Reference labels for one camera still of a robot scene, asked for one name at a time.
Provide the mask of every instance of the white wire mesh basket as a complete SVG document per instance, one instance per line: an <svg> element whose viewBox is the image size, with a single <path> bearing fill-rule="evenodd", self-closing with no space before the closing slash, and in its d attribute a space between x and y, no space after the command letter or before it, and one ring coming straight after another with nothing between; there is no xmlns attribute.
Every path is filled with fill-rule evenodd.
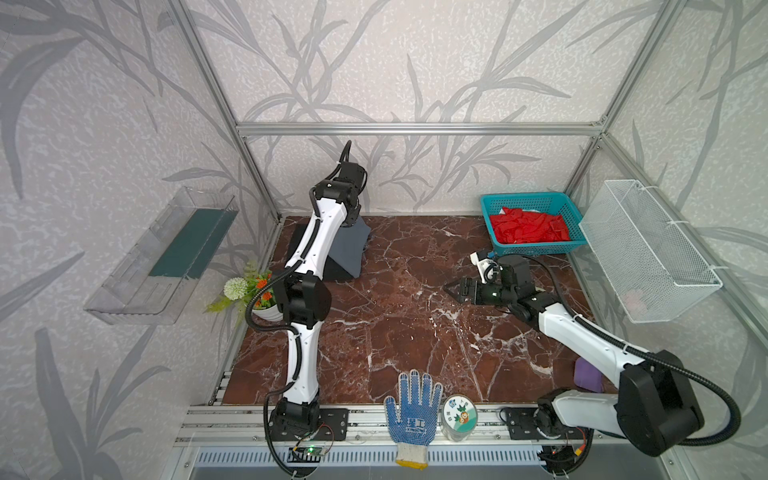
<svg viewBox="0 0 768 480"><path fill-rule="evenodd" d="M633 323L668 322L723 285L637 180L607 180L579 227Z"/></svg>

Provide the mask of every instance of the white flower pot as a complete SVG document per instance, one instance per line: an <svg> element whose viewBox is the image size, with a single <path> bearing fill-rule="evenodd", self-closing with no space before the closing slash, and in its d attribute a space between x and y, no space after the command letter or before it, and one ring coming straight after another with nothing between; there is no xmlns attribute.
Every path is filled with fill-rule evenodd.
<svg viewBox="0 0 768 480"><path fill-rule="evenodd" d="M255 314L259 318L265 319L267 322L279 322L283 319L283 314L277 309L277 305L272 305L270 308L264 310L254 310Z"/></svg>

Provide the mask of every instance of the teal plastic basket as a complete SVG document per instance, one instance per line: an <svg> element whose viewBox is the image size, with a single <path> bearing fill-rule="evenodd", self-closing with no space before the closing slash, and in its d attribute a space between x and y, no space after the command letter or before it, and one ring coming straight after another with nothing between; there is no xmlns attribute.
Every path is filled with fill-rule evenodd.
<svg viewBox="0 0 768 480"><path fill-rule="evenodd" d="M558 192L537 192L533 194L493 194L480 197L482 216L485 218L485 226L491 234L493 250L498 255L522 253L524 255L552 255L555 253L568 253L580 245L586 245L584 234L578 227L581 222L581 214L566 194ZM562 215L565 225L568 227L570 242L550 243L499 243L496 234L493 233L490 215L498 215L502 207L521 208L523 210L536 210L544 214Z"/></svg>

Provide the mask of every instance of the blue dotted glove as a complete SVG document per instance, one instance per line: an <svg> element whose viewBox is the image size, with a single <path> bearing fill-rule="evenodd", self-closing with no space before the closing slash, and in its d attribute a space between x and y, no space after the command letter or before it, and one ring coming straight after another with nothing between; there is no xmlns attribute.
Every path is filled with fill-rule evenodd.
<svg viewBox="0 0 768 480"><path fill-rule="evenodd" d="M411 370L398 378L400 408L395 399L384 399L389 436L397 444L397 463L423 470L427 467L427 445L435 439L442 384L432 384L432 376Z"/></svg>

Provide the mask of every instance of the black mounting plate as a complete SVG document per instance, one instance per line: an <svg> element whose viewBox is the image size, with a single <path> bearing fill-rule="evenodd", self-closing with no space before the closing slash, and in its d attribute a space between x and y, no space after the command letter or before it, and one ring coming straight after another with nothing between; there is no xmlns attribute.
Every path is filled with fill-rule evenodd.
<svg viewBox="0 0 768 480"><path fill-rule="evenodd" d="M504 414L507 420L507 430L510 440L552 440L543 436L536 428L534 414L537 407L508 407ZM567 435L569 439L580 439L581 433L572 427L563 427L559 439Z"/></svg>
<svg viewBox="0 0 768 480"><path fill-rule="evenodd" d="M349 420L349 410L348 409L320 409L320 420L317 422L317 425L322 425L325 423L328 425L331 429L333 429L333 441L334 442L342 442L346 440L346 427ZM273 442L295 442L296 438L285 431L285 429L280 428L282 425L280 422L276 422L274 425L270 427L270 437L272 438ZM331 440L331 432L326 428L322 427L321 429L318 429L315 435L311 438L311 440Z"/></svg>

